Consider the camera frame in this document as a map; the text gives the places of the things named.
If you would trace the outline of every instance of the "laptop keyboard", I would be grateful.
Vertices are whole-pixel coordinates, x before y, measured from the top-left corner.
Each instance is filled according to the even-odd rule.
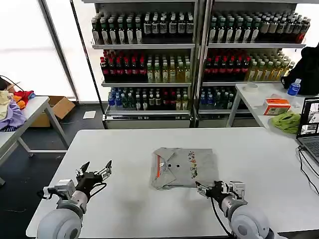
[[[304,146],[316,156],[319,157],[319,138],[314,138],[309,142],[304,142]]]

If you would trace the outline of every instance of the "green cloth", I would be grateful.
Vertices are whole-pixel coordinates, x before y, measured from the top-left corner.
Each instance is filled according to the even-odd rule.
[[[288,111],[281,115],[275,116],[270,119],[273,126],[281,129],[285,133],[297,134],[300,124],[300,114]]]

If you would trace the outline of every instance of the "yellow cloth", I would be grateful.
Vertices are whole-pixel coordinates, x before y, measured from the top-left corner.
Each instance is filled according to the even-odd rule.
[[[0,120],[6,117],[10,99],[9,91],[0,91]]]

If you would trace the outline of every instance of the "purple cloth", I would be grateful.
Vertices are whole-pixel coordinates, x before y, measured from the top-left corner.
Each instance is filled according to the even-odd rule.
[[[11,99],[8,105],[8,111],[6,117],[3,120],[0,120],[0,129],[6,126],[20,127],[26,121],[25,116],[22,114],[20,107],[16,102]]]

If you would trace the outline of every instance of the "laptop screen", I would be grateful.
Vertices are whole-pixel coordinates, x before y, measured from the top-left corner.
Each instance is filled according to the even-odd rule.
[[[319,136],[319,97],[305,98],[298,137]]]

